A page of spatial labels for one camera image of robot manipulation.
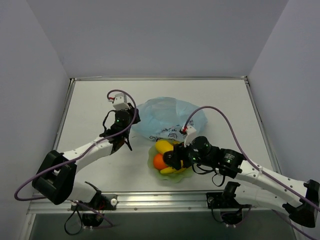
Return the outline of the yellow fake banana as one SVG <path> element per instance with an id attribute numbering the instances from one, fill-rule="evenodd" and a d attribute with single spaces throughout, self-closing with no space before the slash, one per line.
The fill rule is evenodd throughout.
<path id="1" fill-rule="evenodd" d="M 176 145 L 180 144 L 180 142 L 178 142 L 178 141 L 168 141 L 168 142 L 170 142 L 173 145 L 173 147 L 175 147 Z M 167 165 L 167 167 L 165 169 L 162 169 L 159 172 L 162 175 L 167 175 L 167 174 L 181 173 L 181 172 L 183 172 L 185 170 L 186 170 L 186 168 L 184 168 L 184 167 L 182 169 L 180 169 L 180 170 L 176 170 L 173 167 L 170 167 L 170 166 Z"/>

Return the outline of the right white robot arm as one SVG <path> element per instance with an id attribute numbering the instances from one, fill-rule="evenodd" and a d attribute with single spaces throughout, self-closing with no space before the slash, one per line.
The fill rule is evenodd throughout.
<path id="1" fill-rule="evenodd" d="M 221 194 L 227 206 L 253 205 L 272 209 L 293 222 L 314 228 L 320 206 L 320 184 L 312 179 L 294 180 L 249 161 L 235 150 L 212 146 L 206 137 L 191 144 L 170 144 L 163 150 L 163 161 L 170 167 L 205 166 L 223 179 L 230 178 Z"/>

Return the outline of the light blue plastic bag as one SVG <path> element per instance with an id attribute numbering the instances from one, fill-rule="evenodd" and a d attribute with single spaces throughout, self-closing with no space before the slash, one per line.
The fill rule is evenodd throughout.
<path id="1" fill-rule="evenodd" d="M 156 97 L 137 106 L 140 122 L 132 126 L 142 137 L 157 141 L 184 141 L 181 133 L 187 119 L 198 106 L 173 97 Z"/>

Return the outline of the dark purple fake fruit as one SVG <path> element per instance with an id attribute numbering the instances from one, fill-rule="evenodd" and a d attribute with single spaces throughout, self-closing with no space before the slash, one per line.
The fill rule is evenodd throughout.
<path id="1" fill-rule="evenodd" d="M 166 151 L 162 156 L 164 163 L 168 166 L 171 165 L 173 153 L 173 151 Z"/>

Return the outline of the yellow fake fruit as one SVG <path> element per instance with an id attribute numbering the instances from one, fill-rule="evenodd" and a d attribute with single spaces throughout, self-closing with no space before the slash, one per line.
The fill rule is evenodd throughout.
<path id="1" fill-rule="evenodd" d="M 162 155 L 166 152 L 170 152 L 174 150 L 174 146 L 166 140 L 157 141 L 155 143 L 155 148 Z"/>

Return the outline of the orange fake fruit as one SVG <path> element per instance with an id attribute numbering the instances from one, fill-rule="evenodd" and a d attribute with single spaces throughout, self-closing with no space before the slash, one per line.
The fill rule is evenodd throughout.
<path id="1" fill-rule="evenodd" d="M 161 153 L 158 153 L 154 156 L 153 158 L 153 166 L 155 169 L 161 171 L 165 168 L 167 168 L 168 166 L 166 165 L 166 163 L 163 160 L 163 155 Z"/>

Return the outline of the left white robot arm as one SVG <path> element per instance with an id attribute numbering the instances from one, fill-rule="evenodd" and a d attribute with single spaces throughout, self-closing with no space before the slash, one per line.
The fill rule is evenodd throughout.
<path id="1" fill-rule="evenodd" d="M 129 147 L 131 126 L 140 122 L 138 109 L 130 103 L 113 112 L 114 123 L 95 140 L 70 151 L 50 151 L 32 180 L 32 187 L 55 205 L 77 201 L 90 210 L 97 209 L 101 191 L 87 181 L 76 181 L 76 175 L 95 161 L 115 154 L 123 145 Z"/>

